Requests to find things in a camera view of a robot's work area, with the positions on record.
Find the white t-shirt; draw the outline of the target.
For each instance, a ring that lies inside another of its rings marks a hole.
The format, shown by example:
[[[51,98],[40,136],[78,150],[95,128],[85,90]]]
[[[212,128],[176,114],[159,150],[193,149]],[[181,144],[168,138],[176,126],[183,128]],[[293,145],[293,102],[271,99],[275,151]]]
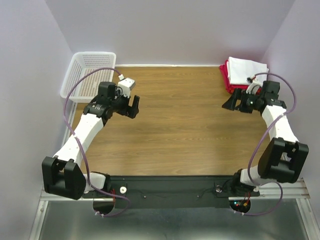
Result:
[[[267,64],[248,59],[229,57],[227,60],[227,76],[231,85],[248,86],[247,78],[258,73],[267,73]]]

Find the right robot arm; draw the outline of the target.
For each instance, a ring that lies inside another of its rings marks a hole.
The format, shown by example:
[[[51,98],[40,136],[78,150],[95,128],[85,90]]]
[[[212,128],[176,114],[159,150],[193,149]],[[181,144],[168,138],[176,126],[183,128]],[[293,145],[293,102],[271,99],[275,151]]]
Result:
[[[289,124],[287,106],[279,100],[280,83],[252,80],[247,89],[235,88],[222,105],[224,109],[251,114],[258,111],[266,123],[270,142],[258,164],[238,170],[230,182],[235,195],[253,192],[267,183],[295,183],[309,154],[309,147],[299,142]]]

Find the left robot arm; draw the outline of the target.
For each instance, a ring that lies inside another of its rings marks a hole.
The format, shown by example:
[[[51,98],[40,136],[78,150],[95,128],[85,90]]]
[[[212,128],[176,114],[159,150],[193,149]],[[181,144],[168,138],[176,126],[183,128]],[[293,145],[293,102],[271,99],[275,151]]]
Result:
[[[139,96],[134,96],[133,102],[130,102],[135,85],[131,78],[118,83],[101,82],[98,85],[97,95],[85,106],[77,127],[71,130],[66,143],[54,156],[47,156],[42,161],[46,193],[73,200],[93,190],[100,197],[111,193],[111,184],[106,174],[90,171],[83,173],[81,164],[88,162],[86,151],[114,113],[131,119],[139,113]]]

